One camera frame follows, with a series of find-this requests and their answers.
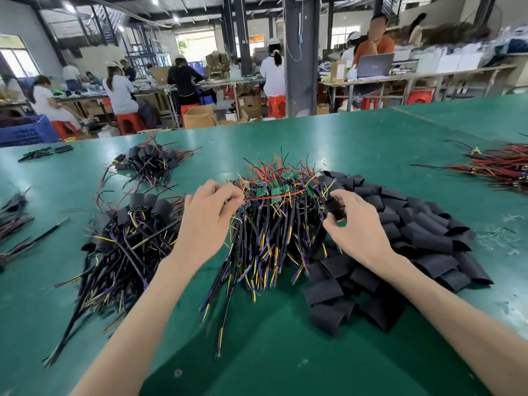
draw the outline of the hand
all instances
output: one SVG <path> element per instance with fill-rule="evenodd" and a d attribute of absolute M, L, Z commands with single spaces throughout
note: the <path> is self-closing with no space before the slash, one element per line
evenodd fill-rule
<path fill-rule="evenodd" d="M 244 202 L 244 193 L 233 184 L 208 180 L 185 198 L 178 240 L 171 254 L 198 270 L 222 247 L 230 219 Z"/>
<path fill-rule="evenodd" d="M 323 221 L 327 232 L 350 257 L 380 277 L 386 276 L 388 260 L 396 257 L 396 253 L 379 222 L 376 208 L 356 193 L 335 190 L 330 194 L 344 209 L 347 224 L 338 226 L 334 215 L 328 213 Z"/>

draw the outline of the man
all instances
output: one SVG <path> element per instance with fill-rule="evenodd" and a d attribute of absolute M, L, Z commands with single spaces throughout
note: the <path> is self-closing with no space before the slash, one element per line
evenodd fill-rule
<path fill-rule="evenodd" d="M 357 48 L 356 55 L 354 56 L 354 65 L 357 65 L 360 58 L 366 55 L 388 54 L 394 52 L 396 44 L 391 38 L 384 34 L 387 29 L 388 21 L 387 15 L 384 13 L 372 17 L 370 26 L 368 27 L 368 39 L 361 43 Z"/>
<path fill-rule="evenodd" d="M 130 66 L 126 59 L 122 59 L 120 62 L 123 67 L 123 72 L 125 73 L 125 76 L 128 78 L 128 80 L 131 82 L 135 81 L 136 71 L 134 70 L 134 68 Z"/>
<path fill-rule="evenodd" d="M 66 87 L 71 92 L 85 92 L 86 89 L 81 84 L 81 73 L 74 63 L 68 64 L 62 69 L 62 77 L 66 82 Z"/>

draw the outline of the finger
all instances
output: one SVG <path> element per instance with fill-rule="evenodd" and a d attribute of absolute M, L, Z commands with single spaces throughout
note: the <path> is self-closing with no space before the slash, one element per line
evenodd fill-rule
<path fill-rule="evenodd" d="M 195 197 L 206 197 L 214 194 L 218 189 L 220 189 L 222 186 L 215 180 L 208 180 L 205 182 L 204 185 L 200 186 L 196 193 L 194 194 Z"/>
<path fill-rule="evenodd" d="M 244 197 L 244 192 L 242 192 L 240 187 L 228 183 L 223 185 L 218 191 L 214 194 L 214 198 L 219 208 L 221 208 L 225 202 L 229 199 L 234 199 L 237 197 Z"/>
<path fill-rule="evenodd" d="M 235 197 L 234 199 L 229 200 L 222 208 L 220 212 L 219 221 L 226 222 L 229 225 L 229 219 L 238 211 L 240 206 L 244 204 L 244 197 Z"/>

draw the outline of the worker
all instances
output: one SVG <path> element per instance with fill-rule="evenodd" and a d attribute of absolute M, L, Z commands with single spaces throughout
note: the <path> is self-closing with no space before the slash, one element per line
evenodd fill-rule
<path fill-rule="evenodd" d="M 374 15 L 368 27 L 368 39 L 359 45 L 356 55 L 354 55 L 354 65 L 357 65 L 360 58 L 365 55 L 393 53 L 394 41 L 384 33 L 387 29 L 387 15 L 379 13 Z"/>
<path fill-rule="evenodd" d="M 323 226 L 341 249 L 413 303 L 492 394 L 525 395 L 528 341 L 396 254 L 372 205 L 345 190 L 335 190 L 331 195 L 343 207 L 347 224 L 338 226 L 335 217 L 328 214 Z M 178 299 L 194 274 L 224 245 L 231 217 L 243 203 L 244 193 L 239 187 L 222 186 L 213 180 L 186 197 L 173 251 L 161 261 L 150 285 L 70 396 L 139 394 Z"/>
<path fill-rule="evenodd" d="M 146 100 L 136 100 L 135 87 L 115 61 L 107 61 L 108 77 L 103 87 L 108 94 L 115 115 L 138 113 L 147 129 L 154 129 L 160 120 L 155 106 Z"/>
<path fill-rule="evenodd" d="M 199 82 L 204 79 L 203 76 L 187 64 L 182 54 L 176 56 L 174 63 L 175 66 L 168 70 L 167 83 L 176 86 L 180 105 L 200 104 L 200 95 L 194 86 L 193 79 Z"/>
<path fill-rule="evenodd" d="M 413 46 L 420 47 L 422 45 L 422 22 L 426 19 L 427 14 L 422 12 L 419 14 L 416 19 L 412 21 L 412 24 L 409 28 L 409 44 Z"/>
<path fill-rule="evenodd" d="M 396 44 L 390 37 L 384 34 L 387 29 L 388 21 L 387 15 L 384 13 L 372 17 L 370 20 L 370 26 L 368 27 L 369 31 L 367 39 L 357 47 L 353 65 L 357 67 L 360 58 L 366 55 L 388 54 L 394 52 Z M 379 83 L 367 83 L 354 86 L 352 93 L 354 97 L 354 100 L 352 101 L 353 107 L 356 110 L 361 109 L 360 98 L 378 92 L 382 87 L 383 84 Z"/>
<path fill-rule="evenodd" d="M 66 87 L 71 92 L 86 92 L 86 89 L 81 84 L 83 76 L 77 69 L 77 66 L 72 62 L 65 65 L 62 69 L 62 77 L 66 82 Z"/>
<path fill-rule="evenodd" d="M 50 121 L 69 122 L 77 130 L 82 128 L 81 122 L 85 120 L 79 113 L 64 106 L 53 97 L 50 90 L 51 82 L 47 76 L 39 75 L 35 77 L 33 86 L 27 99 L 31 107 L 37 114 L 44 114 Z"/>
<path fill-rule="evenodd" d="M 98 78 L 96 75 L 94 75 L 93 73 L 89 72 L 89 71 L 86 71 L 86 77 L 88 78 L 88 80 L 90 81 L 90 84 L 96 84 L 98 86 L 102 86 L 102 80 L 101 78 Z"/>
<path fill-rule="evenodd" d="M 346 38 L 346 50 L 341 55 L 341 61 L 350 61 L 349 64 L 352 65 L 355 50 L 359 45 L 360 38 L 361 35 L 359 32 L 352 32 L 348 35 L 348 37 Z"/>
<path fill-rule="evenodd" d="M 128 63 L 126 59 L 122 59 L 120 62 L 123 67 L 125 77 L 131 82 L 135 81 L 136 80 L 136 70 L 130 66 L 130 64 Z"/>
<path fill-rule="evenodd" d="M 264 93 L 267 97 L 286 94 L 286 79 L 280 45 L 279 39 L 271 38 L 268 43 L 269 57 L 264 59 L 260 65 L 260 74 L 266 79 Z"/>

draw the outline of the green workbench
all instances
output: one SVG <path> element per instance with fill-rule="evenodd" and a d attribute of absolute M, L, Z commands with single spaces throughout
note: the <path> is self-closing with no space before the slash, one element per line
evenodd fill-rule
<path fill-rule="evenodd" d="M 466 289 L 460 296 L 528 339 L 528 199 L 494 192 L 476 178 L 411 167 L 462 163 L 455 139 L 485 149 L 493 139 L 527 132 L 528 95 L 450 101 L 427 106 L 319 115 L 247 125 L 160 133 L 159 142 L 179 141 L 185 149 L 203 146 L 177 167 L 172 180 L 180 193 L 194 192 L 207 179 L 225 182 L 246 174 L 242 157 L 271 162 L 289 152 L 317 168 L 361 174 L 408 195 L 433 200 L 476 232 L 475 256 L 495 285 Z M 145 141 L 146 135 L 79 141 L 75 150 L 17 163 L 36 149 L 0 149 L 0 197 L 26 189 L 27 213 L 35 220 L 10 240 L 38 236 L 65 217 L 70 220 L 42 244 L 17 257 L 0 275 L 0 395 L 65 396 L 104 346 L 102 331 L 112 316 L 88 319 L 51 368 L 41 360 L 59 342 L 72 315 L 76 285 L 52 286 L 77 275 L 81 246 L 95 215 L 99 179 L 115 155 Z M 107 181 L 107 201 L 128 191 L 128 178 Z M 85 209 L 67 212 L 70 209 Z M 332 339 L 308 322 L 308 307 L 290 275 L 265 290 L 253 304 L 238 288 L 215 359 L 217 306 L 198 326 L 206 296 L 227 248 L 196 274 L 178 302 L 142 395 L 489 395 L 442 337 L 411 307 L 389 334 L 364 319 L 342 327 Z M 175 378 L 175 371 L 181 375 Z"/>

